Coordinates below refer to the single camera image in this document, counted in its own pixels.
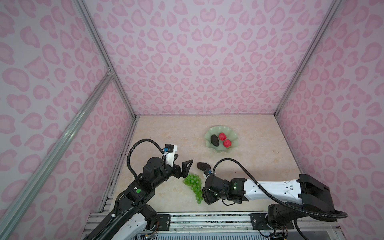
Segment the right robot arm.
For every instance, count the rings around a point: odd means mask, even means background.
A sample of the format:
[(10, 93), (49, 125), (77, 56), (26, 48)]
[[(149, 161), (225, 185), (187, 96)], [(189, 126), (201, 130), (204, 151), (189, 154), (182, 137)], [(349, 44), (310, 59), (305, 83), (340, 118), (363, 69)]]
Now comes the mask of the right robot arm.
[[(300, 174), (297, 180), (259, 183), (270, 195), (282, 203), (301, 209), (298, 212), (283, 204), (270, 205), (265, 219), (271, 228), (288, 224), (295, 219), (309, 217), (308, 212), (316, 213), (317, 215), (313, 219), (318, 221), (335, 222), (337, 220), (335, 217), (324, 216), (324, 214), (336, 213), (329, 187), (309, 175)], [(251, 179), (234, 178), (227, 181), (215, 175), (207, 177), (202, 195), (208, 205), (219, 200), (242, 204), (269, 198)]]

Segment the green grape bunch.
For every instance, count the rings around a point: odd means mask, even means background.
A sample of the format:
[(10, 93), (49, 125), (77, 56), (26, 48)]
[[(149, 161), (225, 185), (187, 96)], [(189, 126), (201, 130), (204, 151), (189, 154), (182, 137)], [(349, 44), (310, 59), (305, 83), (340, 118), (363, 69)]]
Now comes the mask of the green grape bunch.
[(183, 183), (194, 192), (197, 203), (201, 204), (203, 201), (201, 178), (196, 174), (188, 174), (188, 176), (183, 180)]

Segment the dark avocado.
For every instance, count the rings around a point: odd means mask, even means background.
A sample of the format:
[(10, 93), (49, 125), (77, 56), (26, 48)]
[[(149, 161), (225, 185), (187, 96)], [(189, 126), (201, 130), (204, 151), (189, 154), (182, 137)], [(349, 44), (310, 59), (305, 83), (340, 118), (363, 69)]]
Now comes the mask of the dark avocado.
[(217, 135), (211, 135), (210, 141), (214, 147), (218, 147), (220, 145), (220, 140)]
[(198, 162), (197, 163), (197, 168), (201, 171), (210, 171), (211, 170), (211, 166), (207, 163), (204, 163), (204, 162)]

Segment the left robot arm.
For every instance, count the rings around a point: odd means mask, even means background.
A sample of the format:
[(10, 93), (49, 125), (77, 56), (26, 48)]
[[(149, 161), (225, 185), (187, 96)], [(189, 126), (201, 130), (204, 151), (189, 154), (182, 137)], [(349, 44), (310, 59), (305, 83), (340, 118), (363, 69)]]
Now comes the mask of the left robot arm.
[(150, 158), (143, 172), (118, 195), (111, 212), (84, 239), (130, 240), (145, 229), (155, 231), (157, 212), (148, 201), (170, 177), (186, 178), (192, 164), (189, 160), (171, 167), (161, 158)]

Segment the red strawberry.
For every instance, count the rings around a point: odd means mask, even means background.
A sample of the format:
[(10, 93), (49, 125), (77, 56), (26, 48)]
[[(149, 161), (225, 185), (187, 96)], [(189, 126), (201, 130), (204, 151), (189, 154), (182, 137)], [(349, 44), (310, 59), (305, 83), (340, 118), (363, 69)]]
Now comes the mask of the red strawberry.
[(220, 133), (218, 138), (220, 141), (225, 141), (227, 139), (227, 136), (224, 133)]
[(229, 148), (232, 146), (232, 142), (229, 139), (226, 139), (225, 141), (223, 141), (223, 146), (225, 148)]

